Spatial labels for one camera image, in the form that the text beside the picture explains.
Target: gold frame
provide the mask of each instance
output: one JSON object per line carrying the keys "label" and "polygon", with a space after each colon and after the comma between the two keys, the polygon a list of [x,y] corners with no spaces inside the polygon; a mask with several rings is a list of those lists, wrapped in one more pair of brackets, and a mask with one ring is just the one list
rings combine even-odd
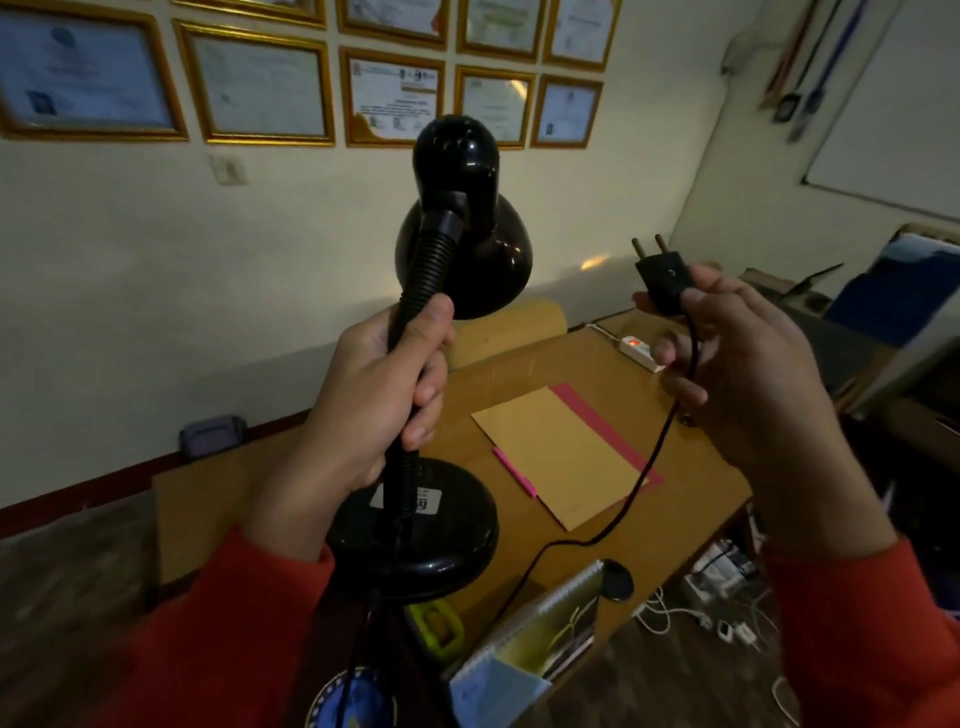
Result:
{"label": "gold frame", "polygon": [[206,11],[233,12],[247,17],[273,20],[281,23],[295,23],[311,28],[326,30],[326,0],[314,0],[314,13],[276,5],[253,2],[252,0],[171,0],[174,5],[186,8],[201,8]]}
{"label": "gold frame", "polygon": [[[540,133],[540,121],[543,116],[543,100],[546,98],[546,88],[549,85],[572,85],[581,88],[592,88],[597,92],[593,99],[593,109],[590,111],[590,123],[587,125],[587,136],[581,141],[544,142],[537,139]],[[534,114],[534,128],[530,132],[530,146],[539,149],[586,149],[593,134],[593,122],[596,121],[597,111],[600,109],[600,97],[603,95],[603,82],[591,79],[575,79],[570,76],[540,76],[540,88],[537,91],[537,113]]]}
{"label": "gold frame", "polygon": [[[333,92],[330,85],[330,64],[326,52],[326,43],[322,40],[310,40],[301,37],[274,36],[256,31],[246,31],[240,28],[230,28],[223,25],[201,25],[185,20],[174,20],[174,30],[177,32],[177,45],[180,47],[180,57],[190,82],[190,92],[193,94],[194,105],[197,107],[197,116],[200,118],[200,128],[204,133],[207,144],[273,144],[280,146],[332,147],[336,145],[336,130],[333,121]],[[213,127],[213,114],[207,102],[206,83],[204,74],[197,59],[196,49],[191,42],[192,36],[208,36],[225,40],[233,40],[254,45],[273,45],[280,48],[292,48],[299,51],[312,51],[317,56],[320,76],[320,97],[323,103],[324,129],[326,134],[264,134],[218,132]]]}
{"label": "gold frame", "polygon": [[350,48],[340,46],[340,87],[343,93],[344,102],[344,137],[347,139],[348,147],[374,147],[374,148],[410,148],[416,142],[413,139],[400,141],[396,139],[356,139],[353,136],[353,87],[350,77],[350,60],[374,61],[377,63],[393,63],[395,65],[409,65],[419,68],[430,68],[437,71],[437,115],[434,118],[440,118],[444,115],[444,71],[446,61],[439,59],[420,58],[417,56],[401,56],[394,53],[384,53],[383,51],[374,51],[369,48]]}
{"label": "gold frame", "polygon": [[372,37],[377,40],[389,40],[393,43],[432,48],[435,51],[446,50],[450,25],[450,0],[440,0],[439,38],[427,36],[422,33],[405,31],[400,28],[389,29],[373,23],[361,23],[356,20],[350,20],[347,13],[348,1],[349,0],[334,0],[337,6],[337,28],[345,36]]}
{"label": "gold frame", "polygon": [[606,71],[607,61],[610,60],[610,49],[613,46],[613,36],[616,35],[616,23],[620,19],[620,7],[623,0],[612,0],[613,21],[610,25],[610,35],[607,36],[607,48],[603,52],[603,62],[594,63],[591,61],[578,61],[567,56],[553,55],[553,35],[557,30],[557,15],[560,14],[560,3],[562,0],[552,0],[550,4],[550,17],[547,18],[546,42],[543,44],[543,62],[551,65],[563,65],[568,68],[583,68],[587,71]]}
{"label": "gold frame", "polygon": [[534,34],[534,48],[530,53],[525,53],[495,45],[469,42],[467,40],[467,13],[470,0],[460,0],[460,10],[457,13],[457,53],[471,53],[476,56],[487,56],[495,59],[536,63],[537,56],[540,54],[540,37],[543,35],[543,17],[546,12],[546,3],[547,0],[540,0],[540,10],[537,13],[537,31]]}
{"label": "gold frame", "polygon": [[482,79],[502,79],[504,81],[525,81],[528,84],[527,99],[523,105],[523,121],[520,125],[520,141],[497,141],[496,146],[501,150],[525,149],[527,130],[530,122],[530,108],[534,103],[534,89],[537,85],[536,73],[522,73],[509,71],[505,68],[484,68],[475,65],[457,65],[456,84],[453,92],[453,112],[464,112],[464,80],[467,76],[477,76]]}
{"label": "gold frame", "polygon": [[0,0],[0,10],[37,12],[46,15],[61,15],[81,20],[92,20],[112,25],[133,25],[140,28],[146,36],[151,61],[163,91],[163,100],[173,126],[170,129],[129,127],[116,129],[76,129],[34,128],[18,124],[7,110],[6,100],[0,93],[0,133],[8,139],[45,139],[50,141],[187,141],[189,136],[180,99],[174,86],[173,76],[166,55],[163,53],[163,41],[156,20],[143,12],[117,10],[82,3],[61,2],[60,0]]}

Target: red sleeve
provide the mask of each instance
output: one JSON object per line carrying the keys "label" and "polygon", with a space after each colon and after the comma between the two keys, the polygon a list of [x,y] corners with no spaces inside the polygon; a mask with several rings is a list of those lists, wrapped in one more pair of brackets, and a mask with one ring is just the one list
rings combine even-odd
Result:
{"label": "red sleeve", "polygon": [[132,669],[100,728],[279,725],[314,609],[333,573],[251,545],[234,528],[189,594],[134,635]]}
{"label": "red sleeve", "polygon": [[960,725],[960,625],[934,604],[909,542],[836,563],[766,562],[804,725]]}

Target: pink pen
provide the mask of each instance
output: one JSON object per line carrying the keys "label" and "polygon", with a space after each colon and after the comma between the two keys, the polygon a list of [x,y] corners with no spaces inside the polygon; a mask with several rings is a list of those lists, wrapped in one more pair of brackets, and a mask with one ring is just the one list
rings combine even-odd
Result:
{"label": "pink pen", "polygon": [[500,448],[493,448],[493,454],[496,455],[496,459],[503,463],[503,467],[510,471],[516,482],[520,484],[520,487],[527,492],[527,495],[530,497],[537,497],[537,489],[534,488],[534,484],[530,482],[530,479],[521,475],[512,462],[507,459],[507,456],[503,454],[503,450]]}

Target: framed certificate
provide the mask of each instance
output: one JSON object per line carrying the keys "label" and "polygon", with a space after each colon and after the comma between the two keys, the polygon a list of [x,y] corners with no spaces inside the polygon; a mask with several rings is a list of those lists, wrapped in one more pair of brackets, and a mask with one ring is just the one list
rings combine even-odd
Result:
{"label": "framed certificate", "polygon": [[532,73],[458,65],[453,112],[483,122],[500,149],[523,149],[536,78]]}
{"label": "framed certificate", "polygon": [[412,147],[444,111],[444,62],[340,49],[349,147]]}
{"label": "framed certificate", "polygon": [[174,21],[209,143],[333,146],[326,44]]}
{"label": "framed certificate", "polygon": [[547,0],[460,0],[457,52],[537,60]]}
{"label": "framed certificate", "polygon": [[175,5],[326,28],[325,0],[172,0]]}
{"label": "framed certificate", "polygon": [[544,63],[607,68],[621,0],[552,0]]}
{"label": "framed certificate", "polygon": [[602,91],[600,81],[543,76],[530,146],[586,149]]}
{"label": "framed certificate", "polygon": [[87,141],[187,138],[149,15],[0,0],[0,131]]}
{"label": "framed certificate", "polygon": [[446,48],[450,0],[336,0],[340,32]]}

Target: table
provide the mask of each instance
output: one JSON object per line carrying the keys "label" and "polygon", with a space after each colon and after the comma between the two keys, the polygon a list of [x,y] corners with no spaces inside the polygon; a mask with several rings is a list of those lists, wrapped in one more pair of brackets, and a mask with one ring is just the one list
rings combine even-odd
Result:
{"label": "table", "polygon": [[[618,335],[651,341],[673,325],[638,312],[604,322]],[[423,454],[456,463],[479,477],[496,501],[500,541],[487,570],[449,597],[475,641],[536,552],[548,541],[596,533],[614,506],[566,533],[529,498],[493,456],[470,414],[542,386],[569,382],[641,454],[649,454],[671,404],[658,378],[590,329],[505,352],[454,372],[436,439]],[[160,582],[194,571],[209,557],[256,487],[300,436],[298,429],[245,445],[154,479]],[[613,558],[633,575],[629,602],[604,603],[597,641],[607,639],[637,605],[698,552],[750,495],[742,474],[727,465],[704,433],[674,423],[656,469],[665,482],[637,498],[616,531],[590,549],[560,547],[540,561],[532,581],[556,586],[598,558]]]}

